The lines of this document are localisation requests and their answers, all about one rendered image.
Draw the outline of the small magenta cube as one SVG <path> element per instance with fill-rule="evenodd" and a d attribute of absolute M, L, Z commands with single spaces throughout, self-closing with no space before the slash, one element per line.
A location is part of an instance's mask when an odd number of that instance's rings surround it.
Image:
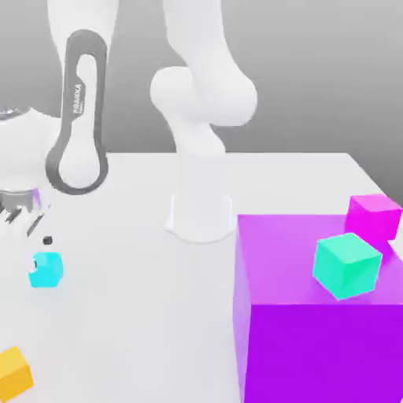
<path fill-rule="evenodd" d="M 366 242 L 395 240 L 403 208 L 385 194 L 353 195 L 349 199 L 345 231 Z"/>

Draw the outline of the small cyan cube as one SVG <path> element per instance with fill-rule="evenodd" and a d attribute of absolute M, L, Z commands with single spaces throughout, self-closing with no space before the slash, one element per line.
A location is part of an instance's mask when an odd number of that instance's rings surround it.
<path fill-rule="evenodd" d="M 34 288 L 56 287 L 64 274 L 61 255 L 57 252 L 39 252 L 34 255 L 35 267 L 28 273 Z"/>

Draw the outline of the large purple box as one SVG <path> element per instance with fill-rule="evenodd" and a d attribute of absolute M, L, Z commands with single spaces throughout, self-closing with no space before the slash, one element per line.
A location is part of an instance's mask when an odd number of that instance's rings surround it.
<path fill-rule="evenodd" d="M 342 215 L 241 215 L 233 329 L 241 403 L 401 403 L 403 260 L 388 242 L 375 289 L 337 301 L 312 276 Z"/>

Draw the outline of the small green cube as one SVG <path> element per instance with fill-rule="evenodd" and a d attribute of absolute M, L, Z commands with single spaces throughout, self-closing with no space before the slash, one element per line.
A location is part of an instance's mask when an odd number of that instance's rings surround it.
<path fill-rule="evenodd" d="M 354 233 L 317 242 L 312 276 L 338 301 L 375 289 L 383 254 Z"/>

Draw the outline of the small yellow cube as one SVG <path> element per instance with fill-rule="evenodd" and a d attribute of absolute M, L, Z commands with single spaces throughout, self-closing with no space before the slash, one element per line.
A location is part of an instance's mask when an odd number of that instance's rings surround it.
<path fill-rule="evenodd" d="M 28 362 L 16 346 L 0 353 L 0 403 L 33 387 L 34 381 Z"/>

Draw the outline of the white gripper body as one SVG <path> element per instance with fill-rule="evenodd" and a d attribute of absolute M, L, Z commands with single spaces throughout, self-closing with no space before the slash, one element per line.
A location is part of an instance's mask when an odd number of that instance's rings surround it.
<path fill-rule="evenodd" d="M 12 223 L 12 240 L 19 258 L 32 261 L 33 257 L 50 248 L 54 241 L 49 211 L 28 213 L 22 211 Z"/>

